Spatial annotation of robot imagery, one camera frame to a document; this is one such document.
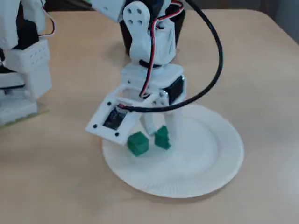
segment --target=black cable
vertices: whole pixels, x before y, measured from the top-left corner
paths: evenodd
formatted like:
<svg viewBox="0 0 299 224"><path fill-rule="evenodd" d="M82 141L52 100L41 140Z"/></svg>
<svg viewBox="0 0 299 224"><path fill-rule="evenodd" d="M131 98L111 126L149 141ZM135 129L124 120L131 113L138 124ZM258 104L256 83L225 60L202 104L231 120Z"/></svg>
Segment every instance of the black cable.
<svg viewBox="0 0 299 224"><path fill-rule="evenodd" d="M186 0L186 2L200 15L200 17L203 19L203 21L208 25L209 29L211 30L214 39L216 41L218 52L219 52L219 64L218 69L215 74L215 77L211 81L211 83L199 94L196 96L185 100L184 102L166 106L166 107L157 107L157 108L146 108L146 107L134 107L134 106L122 106L123 109L129 110L130 112L140 112L140 113L154 113L154 112L167 112L167 111L173 111L176 109L179 109L181 107L187 106L196 100L202 98L204 95L209 93L209 91L215 86L217 81L219 80L219 77L223 70L223 47L221 44L221 40L218 36L217 31L215 30L213 24L210 22L210 20L207 18L207 16L203 13L203 11L193 2L193 0Z"/></svg>

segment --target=green block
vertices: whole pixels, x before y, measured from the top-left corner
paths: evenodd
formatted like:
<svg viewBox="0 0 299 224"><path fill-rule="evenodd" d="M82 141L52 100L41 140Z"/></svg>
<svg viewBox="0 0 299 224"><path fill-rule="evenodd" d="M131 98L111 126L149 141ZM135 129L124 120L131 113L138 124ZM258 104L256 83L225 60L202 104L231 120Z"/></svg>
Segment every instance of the green block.
<svg viewBox="0 0 299 224"><path fill-rule="evenodd" d="M169 133L166 126L161 127L155 134L155 145L165 150L170 149Z"/></svg>
<svg viewBox="0 0 299 224"><path fill-rule="evenodd" d="M135 156L140 156L149 150L150 141L142 132L137 132L128 138L128 147Z"/></svg>

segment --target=red wire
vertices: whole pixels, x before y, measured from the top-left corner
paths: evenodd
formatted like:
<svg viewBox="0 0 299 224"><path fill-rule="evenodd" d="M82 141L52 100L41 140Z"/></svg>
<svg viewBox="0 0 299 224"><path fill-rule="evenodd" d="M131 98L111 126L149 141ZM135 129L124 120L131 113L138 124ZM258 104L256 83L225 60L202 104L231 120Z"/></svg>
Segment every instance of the red wire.
<svg viewBox="0 0 299 224"><path fill-rule="evenodd" d="M148 69L148 73L147 73L147 78L146 78L146 81L143 85L143 88L139 94L140 97L143 96L143 94L145 93L148 85L149 85L149 82L150 82L150 77L151 77L151 73L152 73L152 70L153 70L153 67L154 67L154 57L155 57L155 29L156 29L156 24L157 24L157 21L162 21L162 20L165 20L165 19L168 19L170 17L173 17L175 15L178 15L180 14L183 10L184 10L184 5L182 2L179 2L179 1L171 1L172 3L177 3L180 5L180 9L170 15L167 15L167 16L163 16L163 17L159 17L157 19L155 19L152 23L152 26L151 26L151 38L152 38L152 49L151 49L151 58L150 58L150 63L149 63L149 69Z"/></svg>
<svg viewBox="0 0 299 224"><path fill-rule="evenodd" d="M150 58L150 64L149 64L149 69L148 69L148 73L147 73L147 79L145 81L145 84L143 85L143 88L140 92L140 97L143 96L144 92L146 91L148 85L149 85L149 81L150 81L150 76L151 76L151 72L153 70L153 67L154 67L154 57L155 57L155 44L156 44L156 41L155 41L155 26L156 26L156 22L157 22L158 19L155 19L151 25L151 38L152 38L152 49L151 49L151 58Z"/></svg>

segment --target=humanoid robot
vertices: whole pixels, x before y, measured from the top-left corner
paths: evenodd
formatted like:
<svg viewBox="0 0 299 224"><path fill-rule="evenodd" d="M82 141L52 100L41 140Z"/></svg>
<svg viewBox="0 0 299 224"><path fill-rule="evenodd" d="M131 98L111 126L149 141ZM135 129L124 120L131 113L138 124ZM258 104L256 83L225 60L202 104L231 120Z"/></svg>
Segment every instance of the humanoid robot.
<svg viewBox="0 0 299 224"><path fill-rule="evenodd" d="M23 28L15 23L20 2L24 8ZM36 100L51 88L49 47L41 34L45 29L44 3L45 0L0 1L0 49L4 51L5 69L10 71L0 74L0 125L37 113ZM197 10L218 44L221 61L217 74L203 92L185 100L184 69L170 64L178 40L171 19L183 12L183 4L171 0L91 0L91 4L115 22L122 22L122 31L130 36L126 44L132 62L121 71L121 85L108 94L86 130L125 145L138 121L148 136L154 135L157 129L153 113L163 112L169 137L174 140L179 131L178 109L205 95L222 70L222 46L212 24ZM170 5L176 10L167 13Z"/></svg>

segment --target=wire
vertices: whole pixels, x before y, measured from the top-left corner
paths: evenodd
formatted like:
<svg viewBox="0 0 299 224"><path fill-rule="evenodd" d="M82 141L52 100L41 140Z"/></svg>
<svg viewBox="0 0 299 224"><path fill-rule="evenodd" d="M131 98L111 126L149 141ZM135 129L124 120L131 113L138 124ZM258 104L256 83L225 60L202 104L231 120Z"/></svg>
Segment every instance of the wire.
<svg viewBox="0 0 299 224"><path fill-rule="evenodd" d="M148 68L148 72L146 75L146 80L144 82L144 85L141 89L141 92L139 94L139 97L144 97L145 91L147 90L148 86L149 86L149 82L150 82L150 77L151 77L151 73L153 71L154 68L154 58L155 58L155 46L156 46L156 42L155 42L155 31L156 31L156 26L159 22L159 19L155 19L152 24L151 24L151 28L150 28L150 38L151 38L151 51L150 51L150 60L149 60L149 68Z"/></svg>
<svg viewBox="0 0 299 224"><path fill-rule="evenodd" d="M219 64L218 69L216 71L216 74L214 78L212 79L211 83L199 94L196 96L185 100L184 102L178 103L176 105L166 106L166 107L156 107L156 108L146 108L146 107L134 107L134 106L121 106L122 109L128 110L130 112L140 112L140 113L154 113L154 112L168 112L173 111L176 109L179 109L181 107L187 106L196 100L199 100L203 96L209 93L209 91L216 85L217 81L220 78L220 75L223 70L223 47L221 40L218 36L217 31L215 30L213 24L210 22L210 20L207 18L207 16L203 13L203 11L193 2L193 0L186 0L186 2L198 13L198 15L203 19L203 21L206 23L206 25L209 27L211 33L213 34L213 37L216 41L218 53L219 53Z"/></svg>
<svg viewBox="0 0 299 224"><path fill-rule="evenodd" d="M41 0L41 3L42 3L42 10L43 10L43 12L50 18L50 20L52 22L53 29L52 29L52 32L50 34L41 34L41 35L39 35L39 37L54 36L55 33L56 33L56 22L55 22L55 19L46 11L45 6L44 6L42 0Z"/></svg>
<svg viewBox="0 0 299 224"><path fill-rule="evenodd" d="M149 82L150 82L150 77L151 77L151 73L153 71L154 68L154 59L155 59L155 47L156 47L156 42L155 42L155 31L156 31L156 26L159 22L166 20L166 19L171 19L177 15L179 15L180 13L183 12L184 10L184 4L179 2L179 1L172 1L171 4L173 5L177 5L179 6L179 10L170 14L170 15L166 15L166 16L161 16L157 19L155 19L152 24L150 25L150 38L151 38L151 50L150 50L150 60L149 60L149 68L148 68L148 72L146 75L146 79L145 82L143 84L143 87L139 93L139 97L143 98L146 95L146 90L149 86Z"/></svg>

